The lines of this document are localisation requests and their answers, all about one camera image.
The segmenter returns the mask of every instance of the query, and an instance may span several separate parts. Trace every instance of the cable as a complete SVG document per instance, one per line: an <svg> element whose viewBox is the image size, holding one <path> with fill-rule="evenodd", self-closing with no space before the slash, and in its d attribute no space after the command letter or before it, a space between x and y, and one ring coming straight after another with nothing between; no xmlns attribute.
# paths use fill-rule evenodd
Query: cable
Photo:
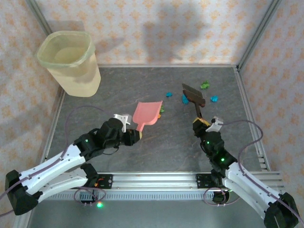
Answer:
<svg viewBox="0 0 304 228"><path fill-rule="evenodd" d="M245 145L244 147L242 147L242 148L240 149L240 151L239 151L239 153L238 153L238 157L237 157L237 160L239 161L239 162L238 162L238 167L239 167L239 169L241 170L241 172L243 173L243 175L246 176L252 183L254 183L254 184L255 184L256 186L258 186L262 191L264 191L267 195L271 196L272 198L274 198L275 200L277 200L279 203L281 203L283 206L285 206L288 210L290 210L290 212L293 213L294 216L296 216L296 217L298 218L298 220L300 221L300 223L301 223L301 224L303 225L303 227L304 227L304 221L301 219L300 215L299 215L298 213L295 212L295 210L293 210L290 206L288 206L286 203L284 203L284 202L283 202L282 200L280 200L278 197L276 197L276 196L274 196L273 194L271 194L268 190L264 189L260 184L256 183L256 182L255 182L251 177L249 177L249 176L245 173L245 171L243 170L242 164L241 164L241 162L240 162L240 161L241 161L241 155L242 155L243 151L244 151L247 147L249 147L249 146L251 146L251 145L253 145L253 144L255 144L255 143L261 141L262 138L263 138L263 136L264 136L264 132L263 132L262 128L261 128L259 125L257 125L255 122L250 121L250 120L235 120L235 121L232 121L232 122L222 123L222 124L219 124L219 125L225 126L225 125L235 124L235 123L239 123L239 122L251 123L251 124L253 124L253 125L261 132L261 136L260 136L257 140L254 140L253 142L248 143L247 145Z"/></svg>
<svg viewBox="0 0 304 228"><path fill-rule="evenodd" d="M207 194L208 191L210 191L210 190L212 190L212 189L218 189L218 190L220 190L220 191L222 192L223 196L224 196L223 202L226 201L226 195L225 195L225 192L223 191L223 189L217 188L217 187L211 187L211 188L208 188L208 189L204 192L204 195L203 195L203 201L204 201L206 204L210 205L210 206L214 206L214 207L224 207L224 206L227 206L227 205L231 205L231 204L237 202L237 201L240 199L240 197L238 197L236 200L234 200L234 201L232 201L232 202L230 202L230 203L224 203L224 204L221 204L221 203L218 203L218 204L208 203L207 200L206 200L206 194Z"/></svg>
<svg viewBox="0 0 304 228"><path fill-rule="evenodd" d="M80 190L86 190L88 193L90 193L90 195L95 199L95 202L91 203L91 205L95 204L95 203L98 203L98 201L102 201L105 196L106 196L106 191L103 190L103 189L98 189L98 188L90 188L90 187L78 187L78 189L75 191L74 195L73 195L73 198L74 198L74 201L77 202L77 203L80 203L82 205L84 205L84 203L76 200L76 194L80 191ZM102 196L102 198L100 199L96 199L97 196L95 196L93 193L91 193L89 190L97 190L97 191L102 191L104 193L104 195Z"/></svg>
<svg viewBox="0 0 304 228"><path fill-rule="evenodd" d="M104 154L104 155L113 155L113 154L115 154L118 150L119 150L119 148L117 148L117 150L114 151L113 153L103 153L103 154Z"/></svg>
<svg viewBox="0 0 304 228"><path fill-rule="evenodd" d="M25 177L25 178L23 178L23 179L17 181L17 182L16 182L15 184L13 184L12 186L10 186L4 193L2 193L2 194L0 195L0 201L3 199L3 197L4 197L5 195L7 195L7 194L8 194L14 187L16 187L17 185L21 184L21 183L24 182L25 180L28 180L28 179L30 179L30 178L32 178L32 177L34 177L34 176L36 176L36 175L38 175L38 174L44 172L45 170L48 170L49 168L53 167L54 165L56 165L58 162L60 162L60 161L62 160L62 158L63 158L64 155L66 154L67 149L68 149L68 146L69 146L69 145L68 145L68 134L67 134L68 120L69 120L71 114L72 114L74 111L76 111L76 110L78 110L78 109L80 109L80 108L84 108L84 107L95 108L95 109L97 109L97 110L99 110L99 111L102 111L102 112L104 112L104 113L107 113L107 111L105 111L105 110L103 110L103 109L101 109L101 108L98 108L98 107L96 107L96 106L93 106L93 105L82 105L82 106L79 106L79 107L74 108L74 109L68 114L68 116L67 116L67 118L66 118L66 122L65 122L65 126L64 126L64 129L65 129L65 138L66 138L66 145L65 145L65 149L63 150L63 152L62 152L62 154L60 155L60 157L59 157L56 161L54 161L52 164L50 164L50 165L44 167L44 168L41 169L41 170L38 170L38 171L36 171L36 172L30 174L28 177ZM0 215L0 218L3 217L3 216L6 216L6 215L8 215L8 214L10 214L11 212L12 212L12 211L5 212L5 213L1 214L1 215Z"/></svg>

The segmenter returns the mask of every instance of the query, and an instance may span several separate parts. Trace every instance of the translucent plastic bin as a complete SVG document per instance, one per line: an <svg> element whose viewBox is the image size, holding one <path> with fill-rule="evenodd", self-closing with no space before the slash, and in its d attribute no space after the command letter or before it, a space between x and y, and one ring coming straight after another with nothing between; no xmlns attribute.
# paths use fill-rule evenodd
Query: translucent plastic bin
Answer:
<svg viewBox="0 0 304 228"><path fill-rule="evenodd" d="M100 84L95 46L87 32L58 31L40 46L37 59L71 96L93 96Z"/></svg>

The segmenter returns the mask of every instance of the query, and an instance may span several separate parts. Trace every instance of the orange floral wallpaper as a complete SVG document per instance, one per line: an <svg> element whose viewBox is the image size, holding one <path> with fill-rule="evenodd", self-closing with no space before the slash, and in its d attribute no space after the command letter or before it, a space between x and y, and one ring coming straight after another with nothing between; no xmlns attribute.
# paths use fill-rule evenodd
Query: orange floral wallpaper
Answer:
<svg viewBox="0 0 304 228"><path fill-rule="evenodd" d="M273 170L304 217L304 2L282 1L241 72Z"/></svg>
<svg viewBox="0 0 304 228"><path fill-rule="evenodd" d="M36 61L34 54L46 38L24 0L0 4L0 192L5 175L26 170L41 158L58 84ZM7 197L0 214L11 210ZM14 214L1 218L10 228Z"/></svg>
<svg viewBox="0 0 304 228"><path fill-rule="evenodd" d="M237 64L271 0L37 0L53 31L92 35L99 64Z"/></svg>

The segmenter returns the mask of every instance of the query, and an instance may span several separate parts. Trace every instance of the brown brush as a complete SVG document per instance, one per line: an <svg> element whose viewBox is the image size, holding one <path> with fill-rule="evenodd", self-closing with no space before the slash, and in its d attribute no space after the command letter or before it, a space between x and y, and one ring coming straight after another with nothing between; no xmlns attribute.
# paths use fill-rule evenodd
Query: brown brush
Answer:
<svg viewBox="0 0 304 228"><path fill-rule="evenodd" d="M188 101L192 102L195 104L195 110L198 118L202 118L201 113L200 113L200 107L205 107L206 100L203 98L203 95L201 94L200 91L192 88L189 85L182 84L182 92L188 99Z"/></svg>

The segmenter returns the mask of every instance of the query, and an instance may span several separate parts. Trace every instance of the pink plastic scoop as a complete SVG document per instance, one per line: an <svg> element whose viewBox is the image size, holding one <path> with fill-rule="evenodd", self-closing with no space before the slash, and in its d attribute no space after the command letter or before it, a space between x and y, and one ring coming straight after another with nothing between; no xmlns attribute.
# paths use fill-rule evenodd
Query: pink plastic scoop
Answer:
<svg viewBox="0 0 304 228"><path fill-rule="evenodd" d="M159 102L138 102L133 115L133 122L137 123L136 130L142 132L145 125L153 125L158 119L162 101Z"/></svg>

